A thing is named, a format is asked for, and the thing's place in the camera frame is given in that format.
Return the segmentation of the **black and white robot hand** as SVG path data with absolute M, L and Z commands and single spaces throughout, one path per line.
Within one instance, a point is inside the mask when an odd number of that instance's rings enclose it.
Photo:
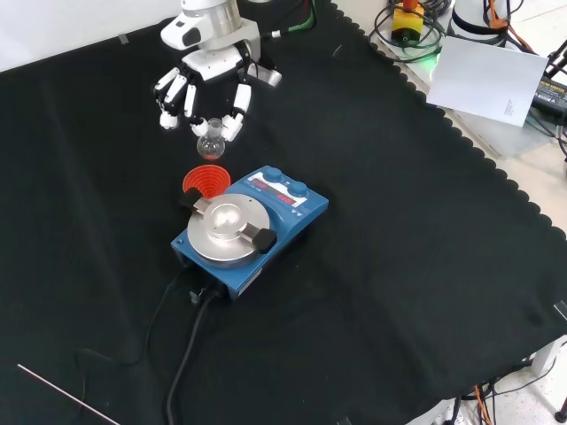
M 160 109 L 159 125 L 165 130 L 177 128 L 183 116 L 196 136 L 205 135 L 208 120 L 196 115 L 198 84 L 234 74 L 239 83 L 232 110 L 221 118 L 221 137 L 227 142 L 233 141 L 244 125 L 252 99 L 252 86 L 247 82 L 247 71 L 252 64 L 250 49 L 244 42 L 220 50 L 194 50 L 185 55 L 153 86 Z

